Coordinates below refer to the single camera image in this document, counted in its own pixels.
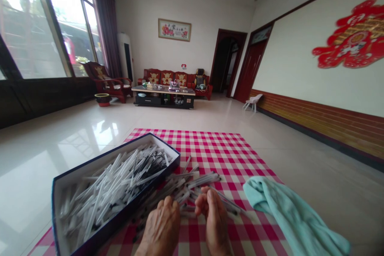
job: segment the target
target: wooden wainscoting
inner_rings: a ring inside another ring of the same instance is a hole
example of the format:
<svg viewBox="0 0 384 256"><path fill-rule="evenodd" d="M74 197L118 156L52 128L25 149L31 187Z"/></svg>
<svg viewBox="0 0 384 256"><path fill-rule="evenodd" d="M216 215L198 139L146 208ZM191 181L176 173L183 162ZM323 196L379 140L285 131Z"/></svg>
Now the wooden wainscoting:
<svg viewBox="0 0 384 256"><path fill-rule="evenodd" d="M384 118L252 89L257 106L384 163Z"/></svg>

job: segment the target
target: box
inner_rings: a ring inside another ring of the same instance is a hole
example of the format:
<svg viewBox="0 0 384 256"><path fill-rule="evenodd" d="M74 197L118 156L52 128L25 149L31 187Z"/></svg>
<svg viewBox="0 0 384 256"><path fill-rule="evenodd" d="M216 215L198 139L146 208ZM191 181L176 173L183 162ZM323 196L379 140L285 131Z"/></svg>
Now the box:
<svg viewBox="0 0 384 256"><path fill-rule="evenodd" d="M82 176L101 168L106 163L111 161L112 158L116 158L119 153L132 151L148 142L152 142L160 148L163 148L169 156L176 159L158 177L154 178L154 180L147 185L125 208L123 208L123 210L121 210L114 218L101 227L98 232L82 244L82 246L71 253L67 238L64 236L62 221L59 217L56 217L56 215L58 216L60 214L62 191L66 187L77 183ZM104 245L104 243L106 243L112 235L114 235L123 225L127 223L129 217L136 212L137 208L145 200L146 196L154 192L154 190L158 188L165 178L172 174L172 171L179 165L180 153L157 136L152 133L148 133L55 177L52 185L52 224L57 255L95 255L102 245Z"/></svg>

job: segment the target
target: pink checkered mat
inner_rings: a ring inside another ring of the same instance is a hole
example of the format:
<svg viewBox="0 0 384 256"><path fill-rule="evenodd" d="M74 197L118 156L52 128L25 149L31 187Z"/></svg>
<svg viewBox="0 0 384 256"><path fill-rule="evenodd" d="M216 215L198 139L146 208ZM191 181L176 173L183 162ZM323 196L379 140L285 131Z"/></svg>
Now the pink checkered mat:
<svg viewBox="0 0 384 256"><path fill-rule="evenodd" d="M216 171L222 180L214 183L214 187L251 214L252 220L244 215L237 216L235 220L228 219L228 233L234 255L292 255L290 246L274 217L255 211L245 197L242 185L251 176L266 176L279 183L281 181L240 134L135 129L125 142L147 133L155 134L181 153L180 167L175 173L180 173L180 168L185 166L191 155L192 159L187 170L198 163L200 175ZM99 255L134 255L139 245L139 242L132 243L135 235L136 226L129 224L102 249ZM205 236L206 225L203 216L182 218L179 244L174 255L209 255ZM55 255L52 228L29 255Z"/></svg>

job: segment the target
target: hand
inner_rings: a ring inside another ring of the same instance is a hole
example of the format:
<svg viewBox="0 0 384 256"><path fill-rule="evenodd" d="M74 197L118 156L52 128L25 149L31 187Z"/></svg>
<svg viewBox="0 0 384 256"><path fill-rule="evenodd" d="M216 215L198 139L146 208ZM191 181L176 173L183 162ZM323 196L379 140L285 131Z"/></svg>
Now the hand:
<svg viewBox="0 0 384 256"><path fill-rule="evenodd" d="M149 214L143 240L135 255L171 256L179 242L179 229L179 204L167 196Z"/></svg>
<svg viewBox="0 0 384 256"><path fill-rule="evenodd" d="M229 245L227 210L217 192L203 187L195 201L195 214L204 214L207 221L206 241L211 256L232 255Z"/></svg>

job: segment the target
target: air conditioner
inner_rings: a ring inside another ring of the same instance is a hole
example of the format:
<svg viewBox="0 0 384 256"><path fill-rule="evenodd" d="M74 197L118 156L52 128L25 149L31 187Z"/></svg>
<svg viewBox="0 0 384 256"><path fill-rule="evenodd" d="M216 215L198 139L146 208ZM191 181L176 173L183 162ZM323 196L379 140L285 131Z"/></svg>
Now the air conditioner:
<svg viewBox="0 0 384 256"><path fill-rule="evenodd" d="M118 33L117 38L119 41L120 63L123 77L132 80L132 86L136 86L136 80L134 79L133 73L131 40L129 36L124 32Z"/></svg>

